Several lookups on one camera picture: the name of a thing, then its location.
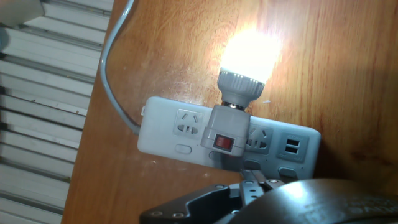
wooden table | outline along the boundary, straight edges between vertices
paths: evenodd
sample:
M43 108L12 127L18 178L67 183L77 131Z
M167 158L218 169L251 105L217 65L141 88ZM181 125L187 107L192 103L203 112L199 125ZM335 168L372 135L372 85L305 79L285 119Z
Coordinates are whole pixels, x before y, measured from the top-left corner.
M125 2L115 0L108 33ZM397 1L151 0L135 7L114 44L108 77L136 121L150 96L220 103L216 79L225 45L255 27L278 36L283 48L248 113L321 132L316 177L398 194ZM143 210L239 180L233 172L139 152L98 76L63 223L137 223Z

black object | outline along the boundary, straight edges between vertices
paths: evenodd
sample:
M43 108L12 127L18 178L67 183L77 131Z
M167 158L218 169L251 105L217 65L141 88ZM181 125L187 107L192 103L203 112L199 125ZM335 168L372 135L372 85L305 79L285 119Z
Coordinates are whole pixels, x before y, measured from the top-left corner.
M267 180L243 170L236 187L212 185L141 214L155 223L398 223L398 197L347 180Z

white power strip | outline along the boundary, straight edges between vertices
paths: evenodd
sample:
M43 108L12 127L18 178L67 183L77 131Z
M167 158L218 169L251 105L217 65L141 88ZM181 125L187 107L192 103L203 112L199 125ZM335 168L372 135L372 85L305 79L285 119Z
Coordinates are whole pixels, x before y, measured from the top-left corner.
M219 169L260 169L269 179L312 178L321 139L318 131L252 116L243 157L231 157L200 146L211 110L157 96L149 98L142 109L138 149Z

led bulb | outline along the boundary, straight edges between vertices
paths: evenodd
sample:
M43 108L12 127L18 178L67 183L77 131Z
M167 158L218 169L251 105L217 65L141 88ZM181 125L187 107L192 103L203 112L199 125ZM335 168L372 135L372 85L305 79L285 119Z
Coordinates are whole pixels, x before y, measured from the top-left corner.
M223 103L214 106L201 146L230 156L243 155L250 123L250 114L244 110L261 96L280 49L277 39L255 31L231 39L217 83Z
M282 48L275 37L247 30L227 44L221 68L266 83Z

power cord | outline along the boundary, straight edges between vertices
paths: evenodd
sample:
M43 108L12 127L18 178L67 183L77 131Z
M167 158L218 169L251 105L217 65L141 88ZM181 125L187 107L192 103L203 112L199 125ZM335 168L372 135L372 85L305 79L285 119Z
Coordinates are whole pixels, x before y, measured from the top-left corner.
M123 10L123 13L121 14L121 16L118 19L118 21L116 22L116 24L114 25L106 43L105 43L104 50L103 50L103 53L101 56L101 60L99 62L99 72L101 75L101 80L102 80L102 84L104 86L105 92L106 92L109 100L111 101L113 107L116 109L116 111L118 112L118 114L120 115L122 120L133 131L133 133L138 135L141 127L132 118L129 117L129 115L123 110L123 108L120 106L118 101L115 99L115 97L112 93L111 87L109 86L108 78L106 77L106 63L108 61L109 51L111 50L114 39L117 36L124 21L126 20L127 15L129 14L129 12L132 8L133 3L134 3L134 0L128 0L126 7Z

